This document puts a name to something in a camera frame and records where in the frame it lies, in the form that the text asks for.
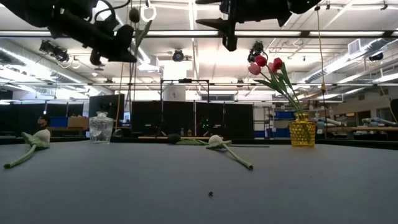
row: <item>red tulip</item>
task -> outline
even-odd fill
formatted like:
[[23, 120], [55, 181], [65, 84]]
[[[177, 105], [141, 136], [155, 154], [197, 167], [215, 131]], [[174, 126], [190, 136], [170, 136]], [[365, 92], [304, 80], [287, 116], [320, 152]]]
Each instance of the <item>red tulip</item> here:
[[270, 62], [270, 63], [268, 64], [268, 68], [269, 68], [269, 70], [271, 70], [271, 71], [273, 71], [273, 72], [278, 72], [278, 69], [275, 68], [275, 64], [272, 63], [272, 62]]
[[259, 65], [256, 65], [255, 63], [250, 63], [249, 66], [249, 72], [253, 75], [258, 75], [261, 72], [261, 67]]
[[254, 60], [256, 61], [256, 63], [259, 66], [266, 66], [267, 65], [267, 59], [265, 57], [263, 57], [262, 55], [258, 55], [257, 57], [254, 58]]
[[284, 62], [282, 61], [282, 59], [280, 59], [280, 58], [275, 58], [275, 59], [274, 59], [274, 68], [275, 68], [276, 70], [281, 69], [282, 66], [283, 66], [283, 64], [284, 64]]

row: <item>pink tulip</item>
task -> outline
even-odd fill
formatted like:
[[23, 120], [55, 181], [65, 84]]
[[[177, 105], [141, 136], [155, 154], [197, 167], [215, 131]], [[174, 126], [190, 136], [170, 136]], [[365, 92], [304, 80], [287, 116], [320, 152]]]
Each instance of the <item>pink tulip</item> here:
[[261, 67], [255, 63], [250, 63], [250, 66], [248, 67], [249, 72], [253, 75], [258, 75], [261, 72]]
[[272, 62], [268, 63], [268, 68], [272, 72], [278, 72], [278, 69], [275, 69], [274, 63], [272, 63]]

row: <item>textured glass vase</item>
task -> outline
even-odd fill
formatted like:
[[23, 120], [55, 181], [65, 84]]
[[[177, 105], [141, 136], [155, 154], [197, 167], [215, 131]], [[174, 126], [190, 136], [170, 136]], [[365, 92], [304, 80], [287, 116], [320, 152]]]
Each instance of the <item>textured glass vase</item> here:
[[111, 142], [113, 119], [106, 117], [107, 112], [97, 112], [97, 116], [90, 118], [90, 141], [95, 144], [109, 144]]
[[296, 120], [289, 123], [292, 146], [314, 147], [315, 130], [316, 124], [308, 120], [308, 113], [296, 113]]

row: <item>gray table surface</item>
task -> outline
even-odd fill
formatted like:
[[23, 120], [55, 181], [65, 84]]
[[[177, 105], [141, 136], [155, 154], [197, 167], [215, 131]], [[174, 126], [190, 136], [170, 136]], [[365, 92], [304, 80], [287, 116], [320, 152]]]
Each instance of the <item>gray table surface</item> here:
[[52, 143], [0, 170], [0, 223], [398, 223], [398, 151], [234, 150], [254, 171], [199, 146]]

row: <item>glass jar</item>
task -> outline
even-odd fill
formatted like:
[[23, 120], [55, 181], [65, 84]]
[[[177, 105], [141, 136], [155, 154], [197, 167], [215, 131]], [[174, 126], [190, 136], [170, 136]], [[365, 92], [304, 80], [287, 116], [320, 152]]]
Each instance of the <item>glass jar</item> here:
[[111, 142], [113, 119], [106, 117], [107, 112], [97, 112], [97, 116], [90, 118], [90, 141], [95, 144], [109, 144]]

